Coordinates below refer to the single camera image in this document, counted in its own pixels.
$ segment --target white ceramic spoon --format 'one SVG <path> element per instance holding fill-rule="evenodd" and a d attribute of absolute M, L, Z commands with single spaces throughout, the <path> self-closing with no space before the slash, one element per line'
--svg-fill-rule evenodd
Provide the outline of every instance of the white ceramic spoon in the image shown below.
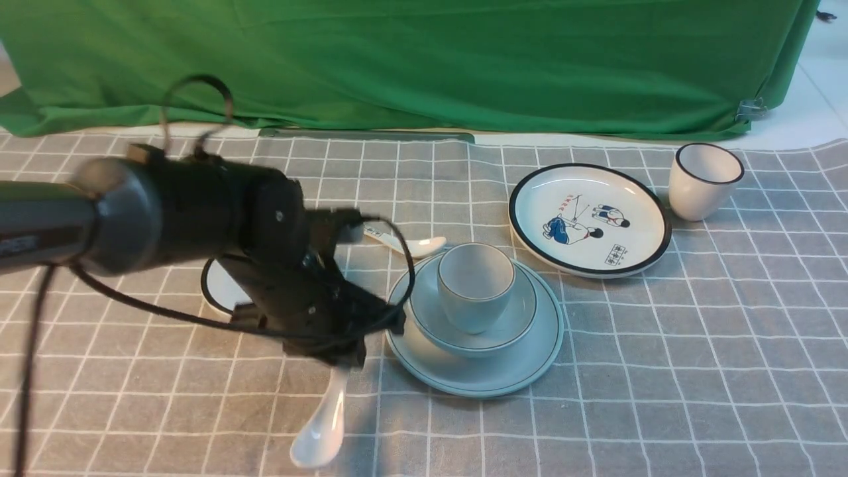
<path fill-rule="evenodd" d="M 400 240 L 398 240 L 393 235 L 389 235 L 388 233 L 380 232 L 371 226 L 363 226 L 365 230 L 365 235 L 375 239 L 377 242 L 380 242 L 386 245 L 388 248 L 398 252 L 399 254 L 404 254 L 403 247 L 400 246 Z M 410 253 L 412 254 L 412 258 L 419 259 L 430 256 L 442 248 L 444 245 L 448 243 L 448 240 L 445 237 L 431 237 L 424 238 L 423 240 L 407 240 L 406 246 L 410 248 Z"/>
<path fill-rule="evenodd" d="M 344 440 L 344 390 L 350 369 L 336 367 L 330 372 L 330 384 L 315 413 L 294 438 L 288 456 L 302 469 L 329 464 Z"/>

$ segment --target plate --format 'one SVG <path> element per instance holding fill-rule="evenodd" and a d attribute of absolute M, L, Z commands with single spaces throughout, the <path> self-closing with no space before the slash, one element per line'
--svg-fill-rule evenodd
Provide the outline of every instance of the plate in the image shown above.
<path fill-rule="evenodd" d="M 416 268 L 420 270 L 425 264 L 419 263 Z M 458 356 L 435 346 L 421 333 L 414 319 L 407 319 L 402 336 L 386 332 L 388 344 L 401 365 L 437 390 L 475 398 L 510 394 L 541 377 L 562 346 L 565 331 L 562 309 L 550 286 L 536 272 L 522 264 L 517 266 L 530 278 L 538 297 L 533 325 L 523 340 L 491 356 Z M 390 302 L 396 303 L 403 295 L 408 280 L 404 274 L 395 283 Z"/>
<path fill-rule="evenodd" d="M 559 164 L 524 177 L 510 196 L 510 225 L 539 259 L 586 278 L 641 272 L 672 239 L 654 193 L 626 174 L 590 164 Z"/>
<path fill-rule="evenodd" d="M 226 315 L 232 314 L 236 304 L 253 301 L 217 260 L 206 261 L 200 273 L 200 291 L 213 308 Z"/>
<path fill-rule="evenodd" d="M 536 290 L 520 267 L 516 267 L 516 281 L 503 314 L 486 331 L 468 334 L 452 325 L 441 307 L 438 298 L 438 257 L 434 259 L 416 272 L 416 287 L 412 290 L 409 305 L 421 332 L 433 344 L 446 351 L 480 357 L 514 345 L 530 330 L 536 312 Z"/>

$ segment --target gray tablecloth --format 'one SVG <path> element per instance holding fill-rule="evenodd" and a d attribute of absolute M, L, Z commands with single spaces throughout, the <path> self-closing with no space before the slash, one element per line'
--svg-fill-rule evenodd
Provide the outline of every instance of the gray tablecloth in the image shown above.
<path fill-rule="evenodd" d="M 58 181 L 127 137 L 0 134 L 0 177 Z M 176 147 L 184 148 L 185 140 Z M 410 238 L 502 247 L 566 309 L 565 344 L 531 388 L 491 401 L 413 379 L 381 335 L 349 385 L 348 436 L 327 469 L 288 447 L 321 398 L 322 365 L 270 340 L 196 328 L 109 302 L 62 273 L 47 307 L 31 475 L 414 475 L 634 477 L 844 475 L 848 469 L 848 143 L 739 151 L 733 200 L 675 222 L 644 274 L 561 274 L 515 242 L 506 202 L 540 166 L 612 166 L 660 196 L 672 149 L 520 149 L 459 142 L 214 141 L 301 181 L 309 205 L 357 205 Z M 385 295 L 403 271 L 376 244 L 340 251 Z M 202 263 L 109 282 L 224 319 L 199 293 Z M 0 277 L 0 474 L 9 469 L 33 271 Z"/>

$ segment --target white cup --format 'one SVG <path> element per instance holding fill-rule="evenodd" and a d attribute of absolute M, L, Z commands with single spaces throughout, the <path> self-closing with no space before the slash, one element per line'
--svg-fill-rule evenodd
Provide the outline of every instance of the white cup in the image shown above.
<path fill-rule="evenodd" d="M 498 321 L 515 281 L 512 260 L 491 245 L 458 245 L 438 263 L 442 308 L 448 321 L 468 334 L 482 333 Z"/>
<path fill-rule="evenodd" d="M 745 175 L 742 161 L 713 144 L 692 143 L 674 155 L 668 198 L 680 218 L 697 222 L 715 212 Z"/>

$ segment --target green cloth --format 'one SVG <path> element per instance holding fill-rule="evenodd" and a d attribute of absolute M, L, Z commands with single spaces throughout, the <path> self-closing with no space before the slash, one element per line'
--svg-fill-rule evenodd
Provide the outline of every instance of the green cloth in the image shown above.
<path fill-rule="evenodd" d="M 209 73 L 247 127 L 716 140 L 782 101 L 817 0 L 3 0 L 20 136 L 158 122 Z M 220 121 L 211 88 L 170 117 Z"/>

